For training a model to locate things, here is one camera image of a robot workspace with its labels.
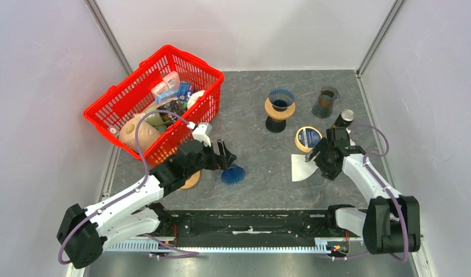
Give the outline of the white paper coffee filter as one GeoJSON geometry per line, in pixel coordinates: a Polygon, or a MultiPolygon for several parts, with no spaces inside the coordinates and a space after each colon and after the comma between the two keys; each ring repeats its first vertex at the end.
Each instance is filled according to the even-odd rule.
{"type": "Polygon", "coordinates": [[[299,182],[309,178],[317,171],[316,163],[311,160],[306,161],[305,155],[292,154],[291,155],[291,181],[299,182]]]}

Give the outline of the blue glass dripper cone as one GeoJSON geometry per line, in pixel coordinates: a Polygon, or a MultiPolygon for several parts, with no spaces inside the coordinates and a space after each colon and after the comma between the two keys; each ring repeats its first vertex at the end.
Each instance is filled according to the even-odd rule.
{"type": "Polygon", "coordinates": [[[294,93],[283,87],[273,89],[268,98],[272,103],[273,107],[278,111],[286,110],[292,103],[294,103],[294,93]]]}

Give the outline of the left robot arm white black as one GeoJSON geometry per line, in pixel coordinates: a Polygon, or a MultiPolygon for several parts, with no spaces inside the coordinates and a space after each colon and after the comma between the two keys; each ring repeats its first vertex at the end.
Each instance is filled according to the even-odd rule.
{"type": "Polygon", "coordinates": [[[223,140],[219,152],[198,140],[184,142],[163,162],[146,171],[146,175],[113,197],[96,204],[70,206],[62,218],[57,240],[61,244],[58,262],[73,264],[76,269],[92,264],[107,249],[139,234],[155,232],[166,235],[172,221],[168,216],[148,210],[146,218],[134,216],[143,206],[156,202],[185,185],[201,170],[227,170],[237,157],[223,140]]]}

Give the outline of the wooden dripper ring holder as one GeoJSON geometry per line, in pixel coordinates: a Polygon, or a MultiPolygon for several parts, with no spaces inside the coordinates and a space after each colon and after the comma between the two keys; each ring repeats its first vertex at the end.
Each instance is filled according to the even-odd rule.
{"type": "Polygon", "coordinates": [[[284,111],[278,111],[276,110],[272,103],[270,102],[270,99],[267,98],[265,103],[264,103],[264,109],[267,113],[267,115],[275,120],[275,121],[284,121],[290,118],[296,110],[296,104],[292,103],[286,110],[284,111]]]}

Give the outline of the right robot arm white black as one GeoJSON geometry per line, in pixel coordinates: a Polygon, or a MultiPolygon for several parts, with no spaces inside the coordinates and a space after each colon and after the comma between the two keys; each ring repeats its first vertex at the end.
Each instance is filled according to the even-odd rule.
{"type": "Polygon", "coordinates": [[[305,157],[314,162],[322,177],[333,181],[347,175],[368,201],[366,211],[348,205],[331,205],[324,229],[331,236],[345,230],[361,237],[370,254],[390,254],[406,261],[421,248],[420,205],[413,196],[393,188],[369,160],[371,153],[353,145],[350,130],[335,127],[305,157]]]}

